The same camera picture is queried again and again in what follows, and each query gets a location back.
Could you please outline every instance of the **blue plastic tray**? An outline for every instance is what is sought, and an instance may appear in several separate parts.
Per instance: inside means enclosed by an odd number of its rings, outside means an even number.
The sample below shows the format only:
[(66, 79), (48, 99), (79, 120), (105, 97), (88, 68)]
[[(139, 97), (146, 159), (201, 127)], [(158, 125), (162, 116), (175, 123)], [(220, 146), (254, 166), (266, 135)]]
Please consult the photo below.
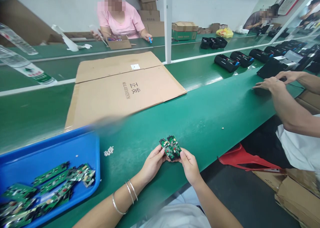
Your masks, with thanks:
[[(77, 182), (69, 202), (33, 220), (25, 228), (43, 224), (94, 193), (100, 183), (99, 137), (83, 127), (0, 156), (0, 194), (14, 183), (32, 186), (34, 178), (67, 161), (69, 167), (88, 163), (96, 171), (95, 184), (86, 188), (82, 182)], [(48, 193), (41, 197), (42, 201), (48, 198)], [(8, 200), (1, 197), (0, 203), (4, 201)]]

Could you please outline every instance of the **silver bracelet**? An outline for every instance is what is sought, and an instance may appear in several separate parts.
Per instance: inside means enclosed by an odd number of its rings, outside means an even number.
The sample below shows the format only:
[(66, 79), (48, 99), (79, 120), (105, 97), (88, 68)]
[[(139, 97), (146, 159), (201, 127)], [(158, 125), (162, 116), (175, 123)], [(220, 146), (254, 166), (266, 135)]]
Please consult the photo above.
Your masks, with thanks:
[(114, 206), (114, 208), (116, 208), (117, 212), (119, 212), (121, 215), (125, 215), (128, 211), (126, 211), (126, 213), (122, 213), (121, 211), (118, 210), (116, 203), (114, 202), (114, 193), (112, 194), (113, 206)]
[(133, 201), (133, 197), (132, 197), (132, 194), (131, 194), (131, 190), (130, 190), (130, 188), (129, 188), (129, 186), (128, 186), (128, 183), (127, 183), (127, 182), (125, 182), (125, 183), (126, 183), (127, 188), (128, 188), (128, 190), (129, 190), (129, 193), (130, 193), (130, 196), (131, 196), (131, 200), (132, 200), (132, 204), (134, 205), (134, 201)]
[(138, 197), (137, 197), (136, 191), (134, 190), (133, 185), (132, 185), (130, 179), (129, 179), (129, 183), (130, 183), (130, 185), (131, 185), (131, 187), (132, 187), (132, 189), (133, 189), (133, 193), (134, 193), (134, 195), (136, 196), (136, 199), (137, 199), (137, 201), (138, 201)]

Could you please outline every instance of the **red chair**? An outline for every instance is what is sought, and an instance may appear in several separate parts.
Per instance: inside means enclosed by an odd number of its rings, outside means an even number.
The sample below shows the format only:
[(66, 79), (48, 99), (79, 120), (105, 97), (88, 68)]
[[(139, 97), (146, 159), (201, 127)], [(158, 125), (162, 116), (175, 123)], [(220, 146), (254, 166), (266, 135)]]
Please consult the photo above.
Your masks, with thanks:
[(276, 166), (259, 156), (253, 156), (247, 153), (241, 143), (239, 143), (233, 150), (222, 155), (219, 158), (219, 161), (224, 165), (232, 165), (246, 171), (281, 169), (279, 166)]

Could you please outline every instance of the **white shirt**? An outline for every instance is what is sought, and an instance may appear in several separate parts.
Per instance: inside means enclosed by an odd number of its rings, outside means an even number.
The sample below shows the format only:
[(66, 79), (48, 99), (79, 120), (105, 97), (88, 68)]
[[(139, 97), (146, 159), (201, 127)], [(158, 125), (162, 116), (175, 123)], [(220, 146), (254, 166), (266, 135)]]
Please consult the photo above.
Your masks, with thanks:
[(199, 207), (191, 204), (167, 205), (141, 228), (211, 228)]
[(289, 132), (283, 125), (278, 126), (276, 135), (292, 166), (300, 170), (320, 171), (320, 138)]
[(296, 28), (301, 23), (302, 19), (300, 17), (306, 15), (309, 12), (308, 6), (305, 6), (303, 10), (291, 21), (291, 23), (288, 25), (288, 28)]

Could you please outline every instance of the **dark hair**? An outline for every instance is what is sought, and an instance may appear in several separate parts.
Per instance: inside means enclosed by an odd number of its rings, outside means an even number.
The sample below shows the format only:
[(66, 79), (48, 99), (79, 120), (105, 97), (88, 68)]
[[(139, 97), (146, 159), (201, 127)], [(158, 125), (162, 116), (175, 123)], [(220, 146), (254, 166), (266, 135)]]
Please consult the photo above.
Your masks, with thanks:
[(280, 5), (279, 4), (274, 4), (270, 7), (270, 10), (272, 12), (272, 16), (273, 17), (277, 17), (278, 16), (278, 10), (279, 10)]
[(320, 0), (312, 0), (310, 4), (315, 4), (315, 3), (319, 3)]

